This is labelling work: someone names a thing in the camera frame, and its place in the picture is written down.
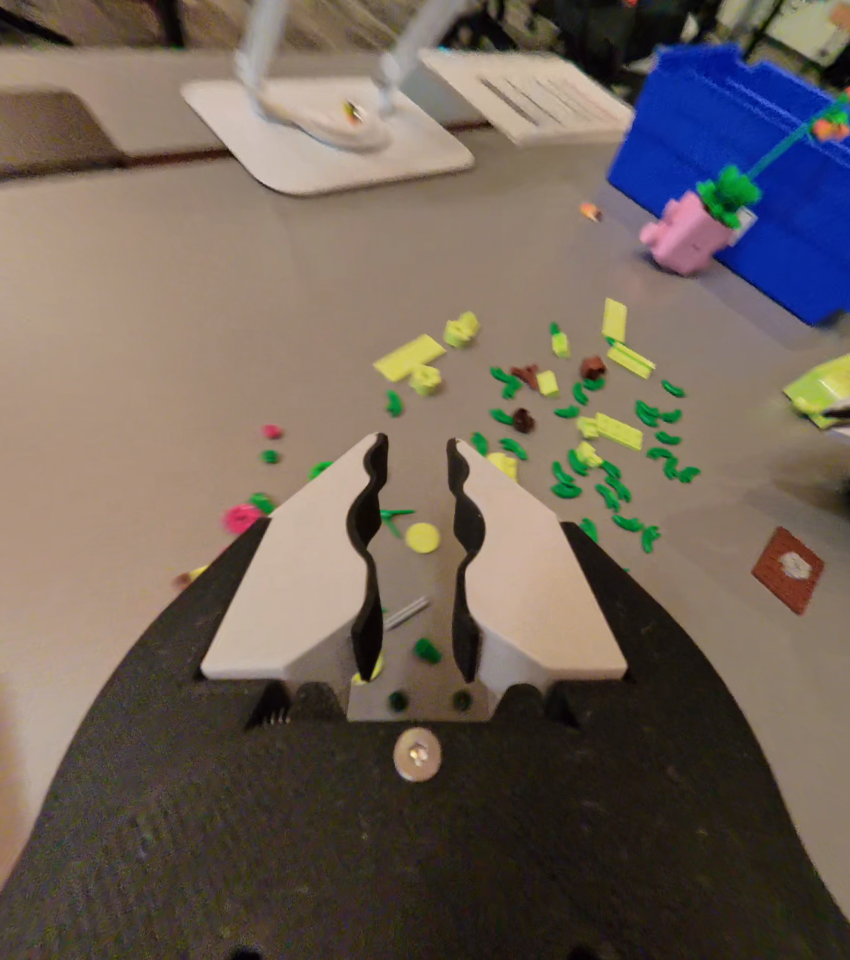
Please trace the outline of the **scattered green leaf bricks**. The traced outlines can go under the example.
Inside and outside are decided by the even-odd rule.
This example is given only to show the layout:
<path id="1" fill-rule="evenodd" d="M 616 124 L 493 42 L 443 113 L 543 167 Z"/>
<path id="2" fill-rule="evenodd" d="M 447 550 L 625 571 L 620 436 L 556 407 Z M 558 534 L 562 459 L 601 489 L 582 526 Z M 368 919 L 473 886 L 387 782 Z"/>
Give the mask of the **scattered green leaf bricks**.
<path id="1" fill-rule="evenodd" d="M 669 447 L 674 447 L 682 439 L 674 434 L 674 426 L 682 418 L 680 409 L 660 410 L 660 404 L 648 404 L 643 398 L 635 401 L 634 423 L 619 421 L 608 414 L 598 412 L 595 407 L 588 415 L 583 410 L 589 402 L 589 395 L 603 387 L 607 374 L 599 363 L 600 357 L 586 362 L 587 377 L 575 380 L 572 387 L 574 402 L 562 406 L 558 400 L 549 399 L 550 404 L 558 403 L 554 414 L 565 422 L 575 424 L 575 444 L 567 457 L 555 458 L 551 465 L 551 492 L 566 501 L 581 495 L 583 485 L 591 483 L 590 474 L 596 474 L 598 492 L 606 509 L 610 510 L 615 524 L 623 530 L 637 532 L 642 549 L 646 554 L 653 552 L 653 545 L 660 537 L 658 527 L 643 523 L 634 517 L 622 514 L 631 502 L 632 494 L 624 485 L 621 469 L 608 462 L 606 455 L 595 450 L 595 444 L 614 442 L 625 449 L 641 452 L 643 445 L 649 447 L 647 456 L 658 459 L 664 464 L 664 472 L 670 478 L 678 477 L 681 483 L 690 483 L 697 467 L 679 467 L 678 460 Z M 535 383 L 534 370 L 514 368 L 511 373 L 498 367 L 492 367 L 494 378 L 503 382 L 503 398 L 497 401 L 498 407 L 488 415 L 494 421 L 492 443 L 489 449 L 485 434 L 472 432 L 464 446 L 470 445 L 475 456 L 485 457 L 487 462 L 502 471 L 516 483 L 520 480 L 520 464 L 527 461 L 527 435 L 535 427 L 535 418 L 521 404 L 514 411 L 500 409 L 514 406 L 516 392 L 524 384 Z M 385 409 L 394 418 L 407 416 L 405 410 L 410 402 L 410 392 L 415 390 L 420 397 L 437 393 L 441 398 L 443 381 L 440 371 L 433 365 L 418 365 L 411 368 L 410 379 L 406 381 L 407 395 L 401 395 L 398 383 L 390 385 L 386 395 Z M 324 674 L 316 671 L 321 667 L 331 671 L 338 685 L 339 666 L 347 666 L 353 661 L 352 642 L 349 630 L 355 624 L 351 619 L 345 622 L 338 632 L 338 614 L 344 604 L 347 613 L 351 607 L 353 594 L 361 601 L 364 593 L 364 579 L 356 581 L 358 574 L 364 577 L 364 566 L 358 570 L 360 557 L 351 552 L 350 542 L 346 543 L 347 530 L 344 526 L 338 530 L 337 521 L 345 521 L 345 513 L 326 514 L 338 504 L 341 497 L 352 490 L 335 486 L 329 492 L 322 488 L 322 496 L 317 494 L 298 500 L 295 517 L 286 516 L 272 538 L 274 543 L 260 550 L 264 559 L 255 559 L 251 570 L 255 574 L 247 593 L 252 594 L 256 603 L 262 601 L 274 604 L 271 613 L 262 614 L 261 627 L 263 640 L 260 643 L 260 621 L 254 621 L 252 640 L 255 642 L 251 653 L 241 654 L 237 663 L 244 669 L 253 666 L 253 678 L 278 679 L 292 687 L 305 681 L 328 680 Z M 462 668 L 456 665 L 453 655 L 453 607 L 457 600 L 453 594 L 461 586 L 458 576 L 458 562 L 467 557 L 453 553 L 465 549 L 453 548 L 451 501 L 442 500 L 445 507 L 437 510 L 435 499 L 445 494 L 444 486 L 432 484 L 428 487 L 434 497 L 422 505 L 428 510 L 385 509 L 392 505 L 386 503 L 381 511 L 381 524 L 395 535 L 403 538 L 405 546 L 391 546 L 391 541 L 383 538 L 374 540 L 372 553 L 376 565 L 379 591 L 384 601 L 383 646 L 376 660 L 370 679 L 362 678 L 360 672 L 349 680 L 347 711 L 350 719 L 378 720 L 388 717 L 451 719 L 467 718 L 484 721 L 491 716 L 494 707 L 500 701 L 506 688 L 520 683 L 538 682 L 542 690 L 548 691 L 552 681 L 566 679 L 559 677 L 557 667 L 551 669 L 547 664 L 539 665 L 531 652 L 525 647 L 506 644 L 493 635 L 489 641 L 488 656 L 476 667 L 476 678 L 467 680 Z M 549 603 L 555 601 L 546 597 L 546 587 L 550 587 L 549 577 L 561 573 L 571 562 L 555 553 L 555 562 L 548 564 L 539 556 L 544 549 L 544 534 L 518 533 L 518 526 L 508 547 L 512 552 L 518 550 L 520 557 L 505 570 L 508 578 L 499 572 L 496 576 L 502 580 L 500 587 L 503 600 L 520 598 L 527 602 L 527 609 L 520 610 L 521 617 L 515 614 L 515 630 L 524 631 L 521 637 L 525 641 L 531 627 L 544 626 L 545 614 L 538 614 L 544 604 L 548 623 L 553 610 Z"/>

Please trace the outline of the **brown square tile white print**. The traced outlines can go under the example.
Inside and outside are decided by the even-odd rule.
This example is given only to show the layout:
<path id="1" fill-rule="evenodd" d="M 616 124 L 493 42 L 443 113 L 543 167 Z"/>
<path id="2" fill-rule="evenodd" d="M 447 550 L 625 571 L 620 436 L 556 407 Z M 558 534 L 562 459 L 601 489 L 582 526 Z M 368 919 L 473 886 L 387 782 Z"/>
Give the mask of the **brown square tile white print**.
<path id="1" fill-rule="evenodd" d="M 797 616 L 803 616 L 826 570 L 825 561 L 785 527 L 775 527 L 751 574 Z"/>

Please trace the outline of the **pink toy brick flower pot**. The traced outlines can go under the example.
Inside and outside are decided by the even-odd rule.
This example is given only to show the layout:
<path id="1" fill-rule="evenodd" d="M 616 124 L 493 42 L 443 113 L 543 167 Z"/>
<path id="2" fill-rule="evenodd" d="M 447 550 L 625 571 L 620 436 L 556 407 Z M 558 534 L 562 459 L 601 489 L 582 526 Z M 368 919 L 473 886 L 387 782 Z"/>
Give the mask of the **pink toy brick flower pot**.
<path id="1" fill-rule="evenodd" d="M 733 246 L 753 223 L 764 192 L 758 178 L 799 142 L 841 142 L 850 137 L 850 85 L 824 109 L 797 127 L 749 169 L 729 164 L 719 174 L 671 199 L 661 217 L 639 234 L 653 261 L 683 277 L 701 273 L 715 254 Z"/>

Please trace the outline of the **thin grey bar piece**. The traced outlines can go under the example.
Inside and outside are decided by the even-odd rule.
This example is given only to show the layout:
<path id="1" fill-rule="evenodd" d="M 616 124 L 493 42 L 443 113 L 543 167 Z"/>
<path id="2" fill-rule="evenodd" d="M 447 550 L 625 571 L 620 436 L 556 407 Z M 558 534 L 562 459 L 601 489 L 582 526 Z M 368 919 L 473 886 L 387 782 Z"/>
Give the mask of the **thin grey bar piece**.
<path id="1" fill-rule="evenodd" d="M 431 598 L 422 596 L 383 618 L 383 630 L 388 633 L 396 630 L 431 606 Z"/>

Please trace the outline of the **scattered lime green bricks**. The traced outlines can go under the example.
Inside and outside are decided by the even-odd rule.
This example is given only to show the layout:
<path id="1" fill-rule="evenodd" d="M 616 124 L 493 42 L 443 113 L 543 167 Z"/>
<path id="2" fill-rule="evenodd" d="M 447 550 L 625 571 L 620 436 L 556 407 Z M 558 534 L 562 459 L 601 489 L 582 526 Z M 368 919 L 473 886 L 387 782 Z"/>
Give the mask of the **scattered lime green bricks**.
<path id="1" fill-rule="evenodd" d="M 579 445 L 580 448 L 576 448 L 570 453 L 572 458 L 570 462 L 574 470 L 579 473 L 581 471 L 578 470 L 578 467 L 581 467 L 587 474 L 588 470 L 597 469 L 604 464 L 607 473 L 615 477 L 620 476 L 619 473 L 614 473 L 610 463 L 601 460 L 599 454 L 589 446 L 590 440 L 607 439 L 628 450 L 636 452 L 644 450 L 645 434 L 642 429 L 605 414 L 581 415 L 590 402 L 591 393 L 604 388 L 608 377 L 608 363 L 613 366 L 617 365 L 643 380 L 655 376 L 656 364 L 647 356 L 635 352 L 626 342 L 626 328 L 627 307 L 623 303 L 607 297 L 601 327 L 601 336 L 607 345 L 607 355 L 600 355 L 607 366 L 607 375 L 603 380 L 588 383 L 581 379 L 578 372 L 572 384 L 574 402 L 566 404 L 564 407 L 554 407 L 552 410 L 552 413 L 556 416 L 566 420 L 575 420 L 578 424 L 577 428 L 583 442 Z M 374 369 L 388 382 L 398 383 L 407 380 L 410 388 L 419 396 L 429 397 L 441 389 L 443 385 L 441 371 L 433 365 L 433 362 L 445 355 L 446 347 L 454 350 L 463 350 L 469 347 L 479 332 L 480 323 L 477 316 L 474 312 L 465 312 L 457 319 L 453 319 L 446 324 L 443 334 L 444 345 L 431 336 L 423 334 L 376 361 L 373 364 Z M 550 336 L 553 356 L 558 359 L 570 359 L 572 353 L 567 331 L 562 330 L 558 323 L 553 322 L 550 326 Z M 503 402 L 513 401 L 523 389 L 532 391 L 549 402 L 557 402 L 561 399 L 561 388 L 554 370 L 539 368 L 539 391 L 530 390 L 521 380 L 512 376 L 510 370 L 511 367 L 506 369 L 494 365 L 489 368 L 490 376 L 503 385 Z M 676 422 L 671 414 L 665 416 L 657 408 L 649 407 L 643 401 L 638 402 L 635 409 L 635 416 L 651 430 L 657 430 L 659 422 L 669 424 Z M 513 429 L 511 414 L 497 408 L 489 413 L 496 423 Z"/>

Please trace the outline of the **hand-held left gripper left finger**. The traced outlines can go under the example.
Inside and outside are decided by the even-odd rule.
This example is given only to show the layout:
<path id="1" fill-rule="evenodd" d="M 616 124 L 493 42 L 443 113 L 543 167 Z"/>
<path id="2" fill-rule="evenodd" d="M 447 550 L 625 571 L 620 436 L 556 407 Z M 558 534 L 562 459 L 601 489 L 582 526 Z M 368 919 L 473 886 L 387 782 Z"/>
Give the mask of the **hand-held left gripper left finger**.
<path id="1" fill-rule="evenodd" d="M 369 545 L 389 440 L 367 435 L 272 514 L 204 655 L 204 678 L 349 685 L 383 646 Z"/>

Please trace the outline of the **blue plastic storage bin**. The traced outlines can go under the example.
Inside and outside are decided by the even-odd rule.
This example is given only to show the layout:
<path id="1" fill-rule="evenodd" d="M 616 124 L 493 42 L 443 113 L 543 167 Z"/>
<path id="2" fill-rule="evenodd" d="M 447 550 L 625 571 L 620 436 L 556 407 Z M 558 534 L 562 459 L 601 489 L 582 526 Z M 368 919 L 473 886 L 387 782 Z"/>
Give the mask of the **blue plastic storage bin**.
<path id="1" fill-rule="evenodd" d="M 660 215 L 727 165 L 747 172 L 829 102 L 772 63 L 742 62 L 732 45 L 666 48 L 608 181 Z M 850 314 L 850 138 L 822 143 L 809 134 L 756 182 L 756 220 L 719 262 L 808 326 Z"/>

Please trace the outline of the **large lime green brick plate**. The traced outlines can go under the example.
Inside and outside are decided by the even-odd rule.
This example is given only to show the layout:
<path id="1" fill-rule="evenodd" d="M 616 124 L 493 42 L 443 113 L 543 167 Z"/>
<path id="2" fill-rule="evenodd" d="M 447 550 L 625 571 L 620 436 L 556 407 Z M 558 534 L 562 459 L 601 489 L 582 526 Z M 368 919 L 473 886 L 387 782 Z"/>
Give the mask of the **large lime green brick plate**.
<path id="1" fill-rule="evenodd" d="M 850 353 L 819 364 L 783 389 L 793 412 L 818 429 L 836 421 L 825 411 L 850 398 Z"/>

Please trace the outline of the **white book stand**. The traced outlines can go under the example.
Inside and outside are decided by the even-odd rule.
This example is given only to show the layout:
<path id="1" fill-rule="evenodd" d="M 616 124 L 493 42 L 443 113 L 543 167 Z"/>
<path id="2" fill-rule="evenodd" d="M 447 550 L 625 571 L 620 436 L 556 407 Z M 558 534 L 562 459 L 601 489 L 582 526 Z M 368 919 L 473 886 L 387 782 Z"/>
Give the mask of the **white book stand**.
<path id="1" fill-rule="evenodd" d="M 252 6 L 235 57 L 235 78 L 192 80 L 186 105 L 260 185 L 306 198 L 455 174 L 474 157 L 402 92 L 468 2 L 421 6 L 369 76 L 282 78 L 272 66 L 285 36 L 287 1 Z M 358 105 L 366 129 L 349 135 L 345 101 Z"/>

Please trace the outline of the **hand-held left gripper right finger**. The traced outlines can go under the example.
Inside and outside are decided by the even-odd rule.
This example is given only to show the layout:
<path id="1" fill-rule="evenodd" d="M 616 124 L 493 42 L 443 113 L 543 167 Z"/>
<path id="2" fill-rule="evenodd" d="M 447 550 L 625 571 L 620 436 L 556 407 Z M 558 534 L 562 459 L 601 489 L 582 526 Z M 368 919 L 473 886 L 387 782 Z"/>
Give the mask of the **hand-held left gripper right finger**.
<path id="1" fill-rule="evenodd" d="M 452 620 L 462 678 L 486 690 L 621 680 L 623 651 L 555 512 L 465 440 L 446 454 L 464 550 Z"/>

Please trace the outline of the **laminated instruction sheet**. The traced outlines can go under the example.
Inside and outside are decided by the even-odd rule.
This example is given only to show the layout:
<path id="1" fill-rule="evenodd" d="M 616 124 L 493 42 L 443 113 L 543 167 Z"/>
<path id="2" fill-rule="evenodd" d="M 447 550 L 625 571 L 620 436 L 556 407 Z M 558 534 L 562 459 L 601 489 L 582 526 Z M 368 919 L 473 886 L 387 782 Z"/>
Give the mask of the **laminated instruction sheet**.
<path id="1" fill-rule="evenodd" d="M 428 50 L 420 60 L 519 147 L 619 144 L 634 111 L 555 54 Z"/>

